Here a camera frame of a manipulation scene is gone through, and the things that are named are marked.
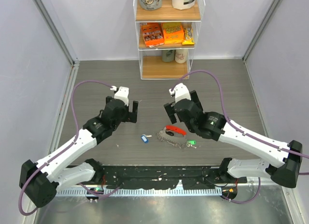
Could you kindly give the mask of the red handled keyring with chain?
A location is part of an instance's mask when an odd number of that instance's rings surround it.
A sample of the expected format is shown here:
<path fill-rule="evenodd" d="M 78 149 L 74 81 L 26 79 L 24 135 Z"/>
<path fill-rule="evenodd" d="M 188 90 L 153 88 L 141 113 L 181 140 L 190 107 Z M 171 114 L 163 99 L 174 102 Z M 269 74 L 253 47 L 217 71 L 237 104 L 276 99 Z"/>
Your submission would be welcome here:
<path fill-rule="evenodd" d="M 167 125 L 157 133 L 157 138 L 160 141 L 166 141 L 174 147 L 185 149 L 188 145 L 186 135 L 187 133 L 183 129 Z"/>

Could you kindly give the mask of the blue tagged key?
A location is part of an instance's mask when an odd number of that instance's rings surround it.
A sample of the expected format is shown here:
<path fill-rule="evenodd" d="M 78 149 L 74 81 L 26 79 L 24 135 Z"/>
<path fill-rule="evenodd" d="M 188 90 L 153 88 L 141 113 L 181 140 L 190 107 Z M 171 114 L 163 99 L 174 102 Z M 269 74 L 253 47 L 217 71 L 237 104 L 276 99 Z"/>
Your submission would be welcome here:
<path fill-rule="evenodd" d="M 148 143 L 149 142 L 149 138 L 152 137 L 152 135 L 141 135 L 141 140 L 144 142 L 144 143 Z"/>

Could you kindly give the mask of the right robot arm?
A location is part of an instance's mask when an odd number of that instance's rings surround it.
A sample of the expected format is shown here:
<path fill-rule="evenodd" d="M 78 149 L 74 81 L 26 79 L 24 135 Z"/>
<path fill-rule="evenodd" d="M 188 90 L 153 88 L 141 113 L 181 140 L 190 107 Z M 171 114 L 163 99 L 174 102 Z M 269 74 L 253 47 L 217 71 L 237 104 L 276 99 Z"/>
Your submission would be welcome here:
<path fill-rule="evenodd" d="M 278 185 L 295 188 L 302 162 L 302 144 L 272 140 L 250 131 L 217 112 L 204 112 L 196 91 L 179 84 L 170 89 L 174 102 L 164 108 L 170 121 L 183 122 L 188 131 L 203 139 L 237 146 L 257 156 L 256 159 L 224 158 L 218 169 L 221 181 L 228 183 L 242 177 L 269 178 Z"/>

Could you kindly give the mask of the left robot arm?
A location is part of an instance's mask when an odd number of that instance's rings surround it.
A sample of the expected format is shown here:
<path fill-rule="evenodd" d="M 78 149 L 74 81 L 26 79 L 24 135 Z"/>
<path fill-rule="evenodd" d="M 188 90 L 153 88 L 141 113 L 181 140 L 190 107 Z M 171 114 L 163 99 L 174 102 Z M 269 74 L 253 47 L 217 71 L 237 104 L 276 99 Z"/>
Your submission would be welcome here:
<path fill-rule="evenodd" d="M 63 189 L 81 182 L 100 183 L 103 168 L 93 158 L 73 168 L 69 165 L 110 137 L 121 123 L 136 123 L 138 105 L 138 101 L 134 101 L 130 112 L 123 100 L 107 96 L 105 108 L 88 120 L 71 140 L 43 159 L 35 163 L 28 160 L 22 165 L 19 182 L 22 194 L 37 208 L 42 208 Z"/>

